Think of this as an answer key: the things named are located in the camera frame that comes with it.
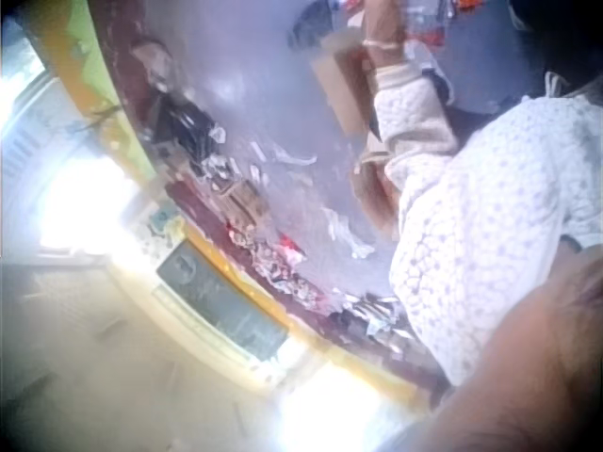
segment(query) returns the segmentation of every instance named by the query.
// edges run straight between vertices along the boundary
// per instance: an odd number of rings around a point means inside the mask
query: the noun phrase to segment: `clutter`
[[[366,259],[375,249],[364,243],[360,238],[350,231],[350,221],[347,217],[340,216],[334,210],[322,207],[329,221],[329,236],[331,240],[338,240],[351,248],[351,257],[354,259]]]
[[[144,66],[152,87],[164,93],[173,89],[174,63],[165,45],[158,40],[145,39],[136,43],[131,52]]]
[[[187,155],[190,168],[204,177],[203,162],[218,151],[218,143],[209,133],[216,122],[194,103],[158,93],[147,118],[148,139],[155,146],[176,145]]]
[[[223,127],[220,127],[217,124],[209,131],[208,135],[212,137],[218,144],[224,144],[226,142],[226,131]]]
[[[410,39],[442,46],[446,36],[448,0],[407,0],[401,14]]]
[[[256,165],[251,165],[249,166],[249,171],[252,175],[252,181],[256,185],[260,185],[260,183],[262,182],[262,173],[260,169]]]
[[[272,247],[265,240],[257,240],[250,234],[227,224],[228,235],[235,245],[252,255],[252,267],[278,291],[291,295],[304,308],[317,312],[322,294],[305,278],[294,273],[292,267],[306,259],[305,253],[290,237],[279,233],[279,244]]]
[[[269,211],[257,189],[244,179],[231,182],[217,195],[214,202],[219,210],[241,231],[257,226]]]
[[[288,165],[297,165],[299,167],[307,167],[317,163],[318,157],[314,155],[309,158],[298,158],[289,155],[287,151],[281,148],[279,145],[274,146],[274,158],[281,163],[287,163]]]
[[[269,178],[269,176],[268,176],[268,175],[267,175],[265,172],[263,172],[263,173],[262,173],[262,185],[263,185],[264,187],[267,187],[267,186],[269,185],[269,183],[270,183],[270,178]]]
[[[293,24],[287,37],[291,50],[317,46],[323,36],[333,31],[333,13],[339,5],[331,0],[315,0],[308,5]]]
[[[286,234],[281,232],[279,235],[279,243],[276,245],[276,250],[281,254],[291,268],[297,266],[307,259],[305,252]]]
[[[314,186],[314,181],[307,174],[304,174],[302,172],[294,172],[294,171],[288,171],[287,174],[294,181],[299,182],[307,187],[311,188]]]
[[[266,158],[266,155],[262,151],[262,148],[260,148],[260,145],[257,144],[257,142],[255,142],[255,141],[252,141],[250,143],[250,145],[252,146],[253,150],[255,151],[255,154],[257,155],[257,158],[260,159],[260,162],[266,163],[268,160]]]
[[[236,163],[236,160],[234,157],[230,157],[230,168],[233,169],[233,173],[236,174],[237,176],[241,176],[243,173],[241,172],[240,168],[238,167],[238,164]]]
[[[483,4],[483,0],[456,0],[459,9],[472,9]]]

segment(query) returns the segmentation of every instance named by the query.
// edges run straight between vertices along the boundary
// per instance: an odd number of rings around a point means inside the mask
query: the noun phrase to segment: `hand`
[[[404,43],[405,30],[400,15],[404,0],[366,0],[365,34],[368,40]]]
[[[406,35],[401,18],[403,2],[405,0],[366,0],[367,40],[399,44],[399,48],[392,50],[368,47],[368,55],[376,68],[400,64],[403,61],[402,44]]]

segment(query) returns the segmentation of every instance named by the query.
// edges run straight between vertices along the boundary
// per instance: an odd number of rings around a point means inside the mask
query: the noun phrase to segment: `wrist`
[[[368,57],[375,69],[387,66],[395,66],[404,62],[404,52],[398,49],[380,49],[379,47],[367,47]]]

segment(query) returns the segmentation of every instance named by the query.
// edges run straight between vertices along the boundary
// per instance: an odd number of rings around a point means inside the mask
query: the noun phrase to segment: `skin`
[[[596,247],[570,258],[507,315],[473,378],[414,450],[573,450],[603,410],[602,326],[603,249]]]

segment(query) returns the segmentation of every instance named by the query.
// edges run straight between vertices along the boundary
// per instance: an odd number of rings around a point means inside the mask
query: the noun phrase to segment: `white fabric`
[[[545,280],[562,234],[603,242],[603,113],[584,99],[530,100],[453,156],[431,83],[387,86],[375,108],[401,192],[390,282],[459,385],[502,317]]]

